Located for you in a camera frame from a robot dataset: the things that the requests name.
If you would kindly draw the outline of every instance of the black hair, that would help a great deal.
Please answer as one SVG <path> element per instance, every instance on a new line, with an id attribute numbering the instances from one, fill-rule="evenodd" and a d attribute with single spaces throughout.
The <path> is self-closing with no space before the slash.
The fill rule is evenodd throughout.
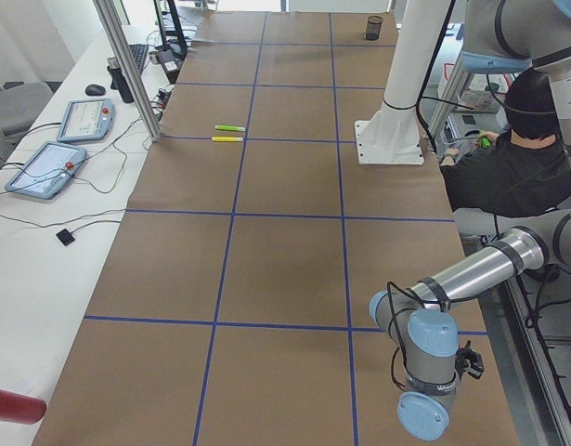
<path id="1" fill-rule="evenodd" d="M 560 135 L 560 124 L 555 113 L 549 78 L 542 72 L 529 68 L 520 73 L 508 89 L 505 104 L 506 118 L 510 127 L 521 137 L 543 139 Z M 524 112 L 554 112 L 551 114 L 528 114 Z"/>

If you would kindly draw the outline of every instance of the person's neck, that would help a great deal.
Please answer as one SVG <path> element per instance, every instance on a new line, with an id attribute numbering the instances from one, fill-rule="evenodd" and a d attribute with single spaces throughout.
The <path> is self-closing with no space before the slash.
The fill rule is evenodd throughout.
<path id="1" fill-rule="evenodd" d="M 521 137 L 514 132 L 514 130 L 510 132 L 510 142 L 526 149 L 545 149 L 551 146 L 556 140 L 557 137 L 555 135 L 550 135 L 542 139 L 529 139 Z"/>

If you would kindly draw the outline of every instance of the dark cylindrical container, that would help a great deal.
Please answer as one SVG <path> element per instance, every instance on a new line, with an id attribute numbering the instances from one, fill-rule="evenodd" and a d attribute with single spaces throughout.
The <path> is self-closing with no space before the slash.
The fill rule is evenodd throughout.
<path id="1" fill-rule="evenodd" d="M 120 97 L 125 104 L 134 102 L 133 94 L 130 92 L 130 87 L 122 74 L 122 69 L 116 58 L 108 58 L 108 72 L 110 73 L 113 85 L 118 89 Z"/>
<path id="2" fill-rule="evenodd" d="M 45 401 L 0 389 L 0 421 L 32 425 L 44 417 Z"/>
<path id="3" fill-rule="evenodd" d="M 380 38 L 380 29 L 382 28 L 382 17 L 369 16 L 368 26 L 366 26 L 366 39 L 378 40 Z"/>

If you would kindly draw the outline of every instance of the black shirt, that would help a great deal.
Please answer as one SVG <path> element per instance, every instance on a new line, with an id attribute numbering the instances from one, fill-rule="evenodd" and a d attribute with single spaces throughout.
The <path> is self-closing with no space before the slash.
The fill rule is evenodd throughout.
<path id="1" fill-rule="evenodd" d="M 510 142 L 511 132 L 489 149 L 476 149 L 440 167 L 452 210 L 477 207 L 499 216 L 538 216 L 571 195 L 562 141 L 544 149 Z"/>

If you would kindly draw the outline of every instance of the red cup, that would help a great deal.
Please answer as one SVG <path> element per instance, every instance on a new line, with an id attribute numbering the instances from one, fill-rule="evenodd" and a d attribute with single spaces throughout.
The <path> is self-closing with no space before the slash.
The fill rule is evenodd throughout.
<path id="1" fill-rule="evenodd" d="M 32 425 L 44 417 L 45 401 L 0 389 L 0 421 Z"/>

